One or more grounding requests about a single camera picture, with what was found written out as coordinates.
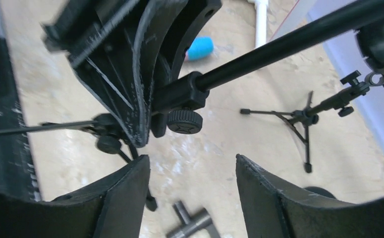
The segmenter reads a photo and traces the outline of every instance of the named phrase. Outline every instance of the black stand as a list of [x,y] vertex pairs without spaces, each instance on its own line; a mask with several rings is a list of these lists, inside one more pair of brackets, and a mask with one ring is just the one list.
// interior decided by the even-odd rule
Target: black stand
[[[93,120],[87,121],[76,121],[62,124],[45,122],[41,123],[40,126],[3,129],[0,130],[0,136],[59,129],[79,130],[94,135],[97,137],[97,149],[107,154],[118,154],[126,163],[130,163],[132,160],[135,160],[139,157],[138,150],[129,143],[129,140],[126,138],[123,129],[116,121],[116,119],[110,114],[100,114]],[[130,159],[121,150],[122,143],[120,140],[123,140],[125,144],[129,146],[132,159]],[[157,202],[151,195],[149,189],[147,192],[145,204],[150,211],[155,211],[158,207]]]
[[[301,142],[304,143],[306,148],[306,162],[304,163],[304,170],[307,173],[311,173],[312,164],[310,163],[310,139],[309,139],[309,127],[311,125],[317,124],[319,121],[318,113],[327,111],[330,109],[340,109],[338,115],[340,117],[345,117],[354,112],[352,107],[347,107],[349,102],[354,100],[355,98],[366,95],[366,93],[370,90],[370,85],[365,82],[359,82],[357,77],[360,76],[360,72],[355,71],[352,74],[346,76],[341,79],[341,83],[345,85],[349,83],[351,86],[345,88],[338,92],[337,94],[331,96],[330,98],[322,101],[319,105],[315,107],[311,107],[311,100],[313,97],[313,91],[309,93],[309,98],[307,100],[306,107],[303,110],[296,110],[292,113],[283,113],[283,112],[275,112],[275,111],[252,111],[250,109],[241,109],[240,113],[249,115],[249,114],[265,114],[265,115],[275,115],[279,117],[284,123],[298,136]],[[295,128],[295,124],[300,122],[304,127],[304,137],[300,132]]]

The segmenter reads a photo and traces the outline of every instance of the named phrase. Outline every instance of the metal pole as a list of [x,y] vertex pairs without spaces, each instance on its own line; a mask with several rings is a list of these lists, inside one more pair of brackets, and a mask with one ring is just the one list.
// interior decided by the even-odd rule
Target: metal pole
[[302,50],[384,18],[384,0],[357,0],[198,77],[207,91]]

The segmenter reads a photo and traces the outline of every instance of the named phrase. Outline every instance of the joint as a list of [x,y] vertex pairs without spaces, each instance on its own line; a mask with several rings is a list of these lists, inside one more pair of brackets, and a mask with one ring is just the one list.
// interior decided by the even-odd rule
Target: joint
[[196,87],[196,78],[201,75],[199,72],[192,72],[155,92],[153,115],[184,108],[194,111],[205,107],[209,91],[202,92]]

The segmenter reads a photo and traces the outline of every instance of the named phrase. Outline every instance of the white wall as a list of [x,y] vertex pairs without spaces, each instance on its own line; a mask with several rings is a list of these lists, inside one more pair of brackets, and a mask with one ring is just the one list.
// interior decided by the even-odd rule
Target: white wall
[[[351,2],[353,0],[318,0],[308,19],[316,20]],[[341,77],[358,70],[362,73],[359,79],[364,80],[365,75],[371,72],[361,57],[353,32],[325,42],[324,49]],[[355,103],[384,151],[384,89],[372,87],[366,96],[358,98]]]

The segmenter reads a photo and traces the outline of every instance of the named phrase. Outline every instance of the beige floor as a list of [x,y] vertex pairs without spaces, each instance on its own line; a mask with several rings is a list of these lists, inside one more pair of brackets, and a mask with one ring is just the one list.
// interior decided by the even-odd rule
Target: beige floor
[[[49,21],[64,0],[2,0],[7,35],[28,124],[89,119],[105,112],[78,83],[63,55],[51,55],[41,42],[40,22]],[[270,30],[293,0],[272,0]],[[206,72],[254,45],[255,11],[245,0],[224,0],[201,35],[216,44],[212,57],[187,63],[182,74]],[[212,90],[200,110],[197,135],[167,133],[150,140],[141,153],[151,158],[150,187],[159,210],[145,210],[141,236],[161,238],[178,223],[171,204],[182,199],[191,212],[206,207],[224,238],[247,237],[235,182],[235,155],[246,155],[268,171],[299,186],[322,186],[339,199],[364,202],[384,195],[384,155],[358,112],[341,119],[321,114],[311,129],[314,172],[303,172],[303,147],[275,117],[238,113],[241,107],[290,111],[341,88],[322,46],[316,46]],[[94,138],[76,131],[30,135],[45,200],[78,189],[125,163],[94,148]],[[195,237],[207,237],[199,233]]]

